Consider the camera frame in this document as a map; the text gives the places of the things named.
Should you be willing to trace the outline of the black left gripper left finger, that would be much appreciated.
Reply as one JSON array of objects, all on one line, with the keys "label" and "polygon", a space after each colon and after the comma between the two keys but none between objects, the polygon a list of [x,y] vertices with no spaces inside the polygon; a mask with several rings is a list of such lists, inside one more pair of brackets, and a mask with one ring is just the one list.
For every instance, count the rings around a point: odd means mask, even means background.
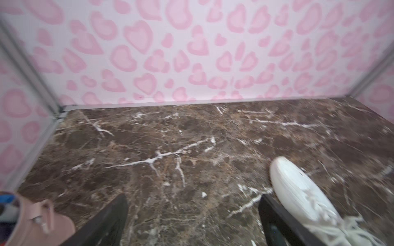
[{"label": "black left gripper left finger", "polygon": [[119,194],[61,246],[119,246],[128,216],[125,194]]}]

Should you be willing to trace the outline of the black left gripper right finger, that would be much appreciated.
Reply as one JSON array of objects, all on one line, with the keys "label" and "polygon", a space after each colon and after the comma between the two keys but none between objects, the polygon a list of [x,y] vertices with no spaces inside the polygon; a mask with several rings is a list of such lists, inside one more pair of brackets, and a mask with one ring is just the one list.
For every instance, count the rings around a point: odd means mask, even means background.
[{"label": "black left gripper right finger", "polygon": [[324,243],[299,223],[271,195],[263,194],[259,216],[269,246],[323,246]]}]

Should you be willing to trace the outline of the white knit sneaker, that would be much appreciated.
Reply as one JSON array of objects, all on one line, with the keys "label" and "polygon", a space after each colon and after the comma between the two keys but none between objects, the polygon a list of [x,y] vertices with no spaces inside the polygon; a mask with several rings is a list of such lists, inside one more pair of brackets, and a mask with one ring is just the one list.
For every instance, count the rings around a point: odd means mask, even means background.
[{"label": "white knit sneaker", "polygon": [[327,246],[385,244],[358,225],[362,216],[342,218],[323,191],[286,157],[271,162],[270,179],[283,207]]}]

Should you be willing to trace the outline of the white shoelace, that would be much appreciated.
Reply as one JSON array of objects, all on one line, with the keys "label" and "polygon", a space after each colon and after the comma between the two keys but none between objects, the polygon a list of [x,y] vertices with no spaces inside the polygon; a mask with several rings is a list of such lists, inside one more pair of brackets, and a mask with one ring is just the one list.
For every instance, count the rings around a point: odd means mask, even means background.
[{"label": "white shoelace", "polygon": [[304,224],[327,246],[384,246],[385,243],[363,230],[358,223],[362,216],[342,218],[323,192],[305,191],[306,199],[318,219]]}]

